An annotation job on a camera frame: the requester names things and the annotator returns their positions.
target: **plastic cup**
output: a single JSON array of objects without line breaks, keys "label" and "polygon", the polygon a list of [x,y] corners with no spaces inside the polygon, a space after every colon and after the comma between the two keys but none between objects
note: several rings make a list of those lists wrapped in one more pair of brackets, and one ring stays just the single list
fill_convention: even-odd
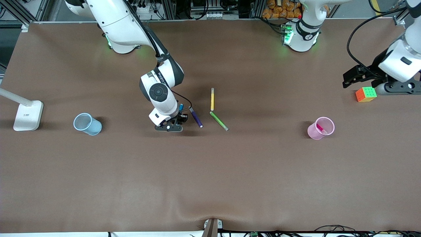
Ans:
[{"label": "plastic cup", "polygon": [[73,120],[73,127],[77,131],[82,131],[88,135],[95,136],[97,135],[101,129],[102,124],[92,118],[92,116],[88,113],[81,113]]},{"label": "plastic cup", "polygon": [[335,124],[330,118],[320,117],[307,129],[308,135],[314,140],[320,140],[335,131]]}]

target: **pink plastic cup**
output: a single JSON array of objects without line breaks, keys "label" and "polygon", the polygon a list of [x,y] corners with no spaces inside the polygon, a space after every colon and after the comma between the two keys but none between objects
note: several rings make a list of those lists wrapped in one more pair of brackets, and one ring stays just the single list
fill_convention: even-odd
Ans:
[{"label": "pink plastic cup", "polygon": [[314,140],[320,140],[335,131],[335,124],[330,118],[320,117],[307,129],[307,133]]}]

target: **black cable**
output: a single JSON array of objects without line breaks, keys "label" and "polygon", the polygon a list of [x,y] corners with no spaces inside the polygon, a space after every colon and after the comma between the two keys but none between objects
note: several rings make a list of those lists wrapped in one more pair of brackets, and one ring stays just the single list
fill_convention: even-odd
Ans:
[{"label": "black cable", "polygon": [[273,31],[275,31],[277,34],[279,34],[279,35],[280,35],[280,34],[282,34],[280,31],[277,31],[277,30],[276,30],[276,28],[274,28],[274,27],[278,27],[278,28],[280,28],[280,27],[281,27],[281,25],[274,24],[274,23],[270,23],[268,19],[265,19],[265,18],[262,18],[262,17],[259,17],[259,16],[255,16],[254,18],[260,19],[260,20],[261,20],[261,21],[263,21],[264,23],[268,24],[268,25],[270,26],[270,28],[271,28]]},{"label": "black cable", "polygon": [[190,6],[190,5],[188,5],[188,6],[186,7],[186,5],[187,5],[187,3],[188,3],[188,2],[190,2],[190,0],[186,0],[186,1],[184,2],[184,13],[186,14],[187,18],[191,20],[191,19],[193,19],[193,18],[192,18],[192,16],[190,15],[190,13],[188,13],[188,12],[187,12],[189,9],[191,9],[191,6]]},{"label": "black cable", "polygon": [[223,0],[219,0],[219,6],[222,7],[222,9],[224,9],[226,11],[235,11],[235,10],[238,9],[238,6],[237,7],[233,7],[233,8],[229,8],[229,6],[224,6],[224,5],[222,5],[222,1]]},{"label": "black cable", "polygon": [[372,2],[371,0],[368,0],[368,4],[370,5],[371,9],[372,9],[373,11],[377,12],[377,13],[380,13],[380,14],[387,13],[387,11],[378,11],[378,10],[376,10],[376,9],[374,8],[374,6],[373,6],[373,2]]},{"label": "black cable", "polygon": [[298,22],[295,22],[295,21],[293,21],[293,20],[291,20],[291,19],[288,19],[288,18],[285,18],[285,17],[280,17],[280,19],[285,19],[285,20],[287,20],[288,22],[292,22],[292,23],[295,23],[295,24],[297,24]]},{"label": "black cable", "polygon": [[137,13],[134,11],[134,9],[131,7],[131,5],[127,1],[123,1],[123,2],[126,4],[126,6],[129,9],[130,13],[134,16],[134,18],[136,19],[137,23],[140,25],[140,27],[142,28],[142,30],[145,32],[146,37],[148,37],[148,40],[151,42],[152,47],[155,50],[155,57],[156,58],[161,57],[161,55],[159,54],[159,51],[158,51],[158,47],[155,44],[155,41],[153,40],[151,34],[149,34],[149,31],[145,28],[145,26],[143,25],[143,23],[140,21],[140,18],[137,15]]},{"label": "black cable", "polygon": [[3,7],[1,7],[0,8],[0,18],[2,18],[3,16],[4,16],[4,14],[6,14],[6,9],[5,8],[3,8]]},{"label": "black cable", "polygon": [[373,16],[373,17],[371,17],[370,19],[367,19],[367,20],[365,20],[365,21],[363,21],[361,24],[359,24],[353,31],[352,31],[352,33],[351,33],[351,35],[349,36],[349,38],[348,38],[348,42],[346,43],[346,51],[348,52],[348,54],[349,54],[349,56],[355,61],[355,62],[357,62],[361,67],[363,67],[366,71],[368,71],[369,73],[371,73],[372,75],[374,75],[374,76],[377,76],[377,77],[380,77],[379,75],[377,75],[377,74],[375,74],[374,72],[372,72],[370,69],[368,69],[368,67],[367,66],[365,66],[362,62],[360,62],[356,57],[354,57],[354,55],[352,55],[352,53],[351,53],[351,51],[350,51],[350,49],[349,49],[349,43],[351,43],[351,39],[352,39],[352,37],[354,36],[354,34],[355,34],[355,32],[360,28],[360,27],[362,27],[363,25],[365,25],[367,22],[370,22],[370,21],[372,21],[372,20],[374,20],[374,19],[376,19],[376,18],[379,18],[379,17],[382,17],[382,16],[385,16],[385,15],[388,15],[388,14],[391,14],[391,13],[395,13],[395,12],[400,12],[400,11],[404,11],[406,8],[402,8],[402,9],[397,9],[397,10],[393,10],[393,11],[390,11],[390,12],[388,12],[388,13],[383,13],[383,14],[380,14],[380,15],[377,15],[377,16]]},{"label": "black cable", "polygon": [[189,106],[187,109],[183,109],[181,112],[187,111],[187,110],[189,110],[189,109],[193,106],[192,102],[191,102],[189,99],[187,99],[186,97],[184,97],[184,96],[180,95],[179,93],[177,93],[177,92],[173,91],[172,89],[170,89],[170,90],[171,90],[174,94],[178,95],[179,97],[181,97],[181,98],[183,98],[183,99],[185,99],[185,100],[187,100],[187,101],[189,102],[190,106]]},{"label": "black cable", "polygon": [[315,229],[314,231],[318,231],[319,229],[321,229],[321,228],[325,228],[325,227],[334,227],[335,229],[333,229],[333,230],[331,230],[331,231],[334,231],[334,230],[336,230],[337,228],[342,228],[342,231],[345,231],[345,228],[346,228],[346,229],[350,229],[350,230],[352,230],[352,231],[356,231],[354,228],[347,227],[347,226],[341,226],[341,225],[327,225],[327,226],[321,226],[321,227],[319,227],[319,228]]},{"label": "black cable", "polygon": [[158,7],[157,7],[157,4],[156,4],[156,2],[155,2],[155,0],[151,0],[150,1],[150,3],[151,3],[151,7],[152,7],[152,9],[154,10],[154,12],[155,12],[155,14],[161,19],[161,20],[165,20],[164,19],[164,17],[163,16],[161,16],[161,14],[159,13],[159,10],[158,10]]},{"label": "black cable", "polygon": [[205,4],[203,4],[203,13],[199,18],[196,19],[196,21],[202,19],[206,15],[206,13],[208,12],[209,2],[208,2],[208,0],[204,0],[204,1],[205,1]]}]

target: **blue plastic cup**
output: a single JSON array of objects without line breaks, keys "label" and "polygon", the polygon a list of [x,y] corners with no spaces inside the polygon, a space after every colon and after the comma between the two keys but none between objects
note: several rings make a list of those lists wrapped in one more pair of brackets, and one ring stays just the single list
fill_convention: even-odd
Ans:
[{"label": "blue plastic cup", "polygon": [[98,120],[92,118],[90,114],[81,113],[73,120],[73,127],[75,127],[77,131],[82,131],[88,135],[95,136],[101,131],[102,124]]}]

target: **yellow marker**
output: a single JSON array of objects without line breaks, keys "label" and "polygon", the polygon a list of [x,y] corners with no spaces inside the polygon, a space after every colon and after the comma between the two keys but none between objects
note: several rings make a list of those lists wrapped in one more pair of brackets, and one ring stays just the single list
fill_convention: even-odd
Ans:
[{"label": "yellow marker", "polygon": [[215,107],[215,88],[210,89],[210,110],[213,111]]}]

